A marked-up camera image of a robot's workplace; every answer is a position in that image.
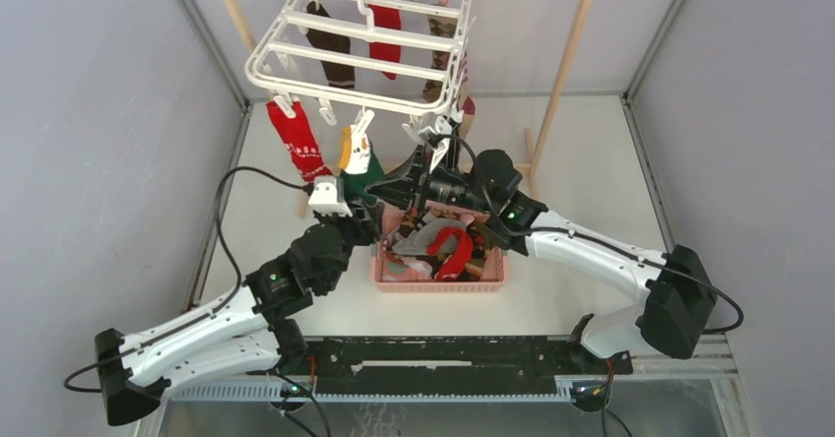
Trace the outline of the plain red sock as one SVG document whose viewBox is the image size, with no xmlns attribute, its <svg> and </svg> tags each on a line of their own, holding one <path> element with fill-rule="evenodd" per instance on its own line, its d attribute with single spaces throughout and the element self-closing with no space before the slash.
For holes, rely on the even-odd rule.
<svg viewBox="0 0 835 437">
<path fill-rule="evenodd" d="M 449 226 L 441 228 L 435 239 L 427 247 L 427 254 L 437 256 L 451 240 L 455 245 L 451 253 L 446 253 L 441 267 L 434 275 L 436 281 L 456 281 L 472 259 L 474 243 L 464 228 Z"/>
</svg>

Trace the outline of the white plastic clip hanger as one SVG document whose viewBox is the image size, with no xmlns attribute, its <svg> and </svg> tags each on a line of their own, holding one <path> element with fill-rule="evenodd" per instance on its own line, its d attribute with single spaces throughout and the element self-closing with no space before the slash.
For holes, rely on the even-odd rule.
<svg viewBox="0 0 835 437">
<path fill-rule="evenodd" d="M 307 14 L 306 5 L 324 6 L 329 18 Z M 473 0 L 287 0 L 254 46 L 244 72 L 248 81 L 272 95 L 285 114 L 291 98 L 318 101 L 330 125 L 334 106 L 406 117 L 405 130 L 418 131 L 438 116 L 459 119 L 459 64 L 468 50 Z M 351 53 L 314 48 L 309 29 L 347 36 Z M 322 61 L 354 67 L 352 90 L 330 87 Z"/>
</svg>

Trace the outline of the red white patterned sock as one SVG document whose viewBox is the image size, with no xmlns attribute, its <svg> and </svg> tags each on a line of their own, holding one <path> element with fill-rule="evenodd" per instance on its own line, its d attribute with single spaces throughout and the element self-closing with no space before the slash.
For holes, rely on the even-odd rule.
<svg viewBox="0 0 835 437">
<path fill-rule="evenodd" d="M 332 171 L 324 162 L 301 103 L 292 103 L 294 117 L 287 116 L 274 101 L 267 102 L 266 109 L 271 124 L 280 136 L 302 180 L 312 183 L 317 176 L 332 175 Z"/>
</svg>

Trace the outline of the pink patterned sock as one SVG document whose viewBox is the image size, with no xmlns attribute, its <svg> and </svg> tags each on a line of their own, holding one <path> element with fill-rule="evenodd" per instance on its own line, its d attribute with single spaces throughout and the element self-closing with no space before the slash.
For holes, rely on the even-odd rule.
<svg viewBox="0 0 835 437">
<path fill-rule="evenodd" d="M 430 281 L 433 275 L 432 266 L 418 257 L 401 257 L 387 253 L 384 256 L 382 282 L 419 282 Z"/>
</svg>

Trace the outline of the pink plastic basket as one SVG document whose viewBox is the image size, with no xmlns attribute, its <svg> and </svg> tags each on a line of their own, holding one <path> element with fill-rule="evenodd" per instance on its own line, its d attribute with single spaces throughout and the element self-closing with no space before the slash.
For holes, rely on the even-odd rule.
<svg viewBox="0 0 835 437">
<path fill-rule="evenodd" d="M 474 227 L 483 237 L 489 254 L 483 270 L 482 278 L 479 281 L 435 281 L 432 275 L 430 281 L 419 282 L 382 282 L 384 256 L 391 251 L 393 244 L 405 239 L 417 229 L 425 226 L 433 219 L 457 219 L 465 225 Z M 438 203 L 430 203 L 421 215 L 410 214 L 387 205 L 383 216 L 382 233 L 380 240 L 375 245 L 375 252 L 371 254 L 371 282 L 383 292 L 497 292 L 506 284 L 507 267 L 505 253 L 493 241 L 486 238 L 486 221 L 488 215 L 477 211 L 453 208 Z M 439 261 L 428 254 L 424 256 L 402 256 L 418 257 L 428 262 L 432 268 L 439 266 Z"/>
</svg>

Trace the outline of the maroon purple striped sock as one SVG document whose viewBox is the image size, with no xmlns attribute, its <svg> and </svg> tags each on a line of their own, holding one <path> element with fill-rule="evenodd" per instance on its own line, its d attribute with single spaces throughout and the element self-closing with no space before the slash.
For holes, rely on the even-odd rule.
<svg viewBox="0 0 835 437">
<path fill-rule="evenodd" d="M 461 124 L 472 124 L 475 121 L 476 106 L 469 88 L 468 53 L 465 52 L 459 64 L 460 86 L 457 97 L 457 110 L 462 113 Z"/>
</svg>

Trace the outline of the dark brown sock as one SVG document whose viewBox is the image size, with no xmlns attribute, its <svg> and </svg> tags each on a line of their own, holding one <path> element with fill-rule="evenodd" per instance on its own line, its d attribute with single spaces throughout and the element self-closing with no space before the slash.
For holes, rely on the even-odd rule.
<svg viewBox="0 0 835 437">
<path fill-rule="evenodd" d="M 319 17 L 330 17 L 324 6 L 315 1 L 308 2 L 305 11 L 307 14 Z M 347 36 L 309 29 L 306 33 L 306 38 L 316 49 L 345 54 L 351 53 L 351 40 Z M 345 90 L 352 90 L 354 88 L 355 72 L 353 66 L 330 61 L 322 61 L 321 65 L 330 87 Z"/>
</svg>

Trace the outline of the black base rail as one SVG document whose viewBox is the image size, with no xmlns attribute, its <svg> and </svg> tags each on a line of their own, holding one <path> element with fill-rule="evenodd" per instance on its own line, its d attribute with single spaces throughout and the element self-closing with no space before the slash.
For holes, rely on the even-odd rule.
<svg viewBox="0 0 835 437">
<path fill-rule="evenodd" d="M 289 376 L 312 379 L 323 396 L 557 396 L 560 378 L 633 371 L 628 352 L 598 358 L 575 336 L 335 336 L 307 344 Z"/>
</svg>

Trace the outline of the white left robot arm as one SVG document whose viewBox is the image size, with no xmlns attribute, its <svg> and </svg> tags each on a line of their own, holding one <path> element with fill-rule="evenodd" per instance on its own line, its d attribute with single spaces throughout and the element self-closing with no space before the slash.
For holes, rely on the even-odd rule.
<svg viewBox="0 0 835 437">
<path fill-rule="evenodd" d="M 350 218 L 318 216 L 284 253 L 210 303 L 139 333 L 98 333 L 108 425 L 138 421 L 177 392 L 224 376 L 300 372 L 308 347 L 293 314 L 334 291 L 353 249 L 381 236 L 383 202 L 351 207 Z"/>
</svg>

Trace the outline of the grey long sock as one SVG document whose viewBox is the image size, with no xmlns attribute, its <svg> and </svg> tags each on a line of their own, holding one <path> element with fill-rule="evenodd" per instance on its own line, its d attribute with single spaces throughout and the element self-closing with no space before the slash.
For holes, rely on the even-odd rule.
<svg viewBox="0 0 835 437">
<path fill-rule="evenodd" d="M 417 229 L 405 239 L 393 244 L 391 251 L 402 256 L 427 255 L 428 247 L 435 241 L 438 233 L 445 227 L 460 227 L 462 223 L 454 218 L 435 218 Z"/>
</svg>

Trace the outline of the red black argyle sock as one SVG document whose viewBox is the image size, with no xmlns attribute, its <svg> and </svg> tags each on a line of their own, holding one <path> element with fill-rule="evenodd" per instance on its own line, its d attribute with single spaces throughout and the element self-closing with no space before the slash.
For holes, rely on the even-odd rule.
<svg viewBox="0 0 835 437">
<path fill-rule="evenodd" d="M 487 247 L 483 237 L 477 232 L 477 230 L 474 227 L 468 227 L 465 225 L 461 228 L 464 228 L 472 238 L 474 243 L 474 251 L 472 254 L 472 259 L 468 262 L 468 264 L 466 265 L 466 269 L 463 273 L 460 274 L 456 281 L 479 281 L 482 278 L 483 270 L 489 254 L 489 248 Z M 441 267 L 441 264 L 446 257 L 446 253 L 451 253 L 454 248 L 454 245 L 455 240 L 451 239 L 444 246 L 444 250 L 437 256 L 429 255 L 430 257 L 433 257 L 439 261 L 439 266 L 437 268 L 433 268 L 433 278 L 436 272 Z"/>
</svg>

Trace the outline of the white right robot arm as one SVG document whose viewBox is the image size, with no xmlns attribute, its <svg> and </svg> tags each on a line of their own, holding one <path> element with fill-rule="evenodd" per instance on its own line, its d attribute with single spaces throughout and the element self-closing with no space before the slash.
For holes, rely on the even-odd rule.
<svg viewBox="0 0 835 437">
<path fill-rule="evenodd" d="M 642 248 L 574 223 L 520 191 L 523 176 L 500 149 L 479 153 L 469 172 L 429 164 L 418 147 L 366 190 L 408 211 L 434 202 L 483 213 L 487 236 L 501 249 L 571 266 L 631 299 L 628 307 L 580 320 L 572 332 L 578 341 L 568 349 L 578 372 L 596 373 L 624 351 L 688 359 L 708 334 L 719 294 L 694 250 Z"/>
</svg>

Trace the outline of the green dotted sock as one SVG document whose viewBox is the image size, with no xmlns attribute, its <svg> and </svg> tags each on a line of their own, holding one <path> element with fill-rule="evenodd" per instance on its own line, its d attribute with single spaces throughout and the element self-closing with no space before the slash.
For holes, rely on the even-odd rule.
<svg viewBox="0 0 835 437">
<path fill-rule="evenodd" d="M 358 123 L 343 129 L 338 168 L 347 202 L 363 201 L 368 206 L 378 202 L 375 196 L 366 192 L 366 187 L 382 181 L 385 172 L 372 144 Z"/>
</svg>

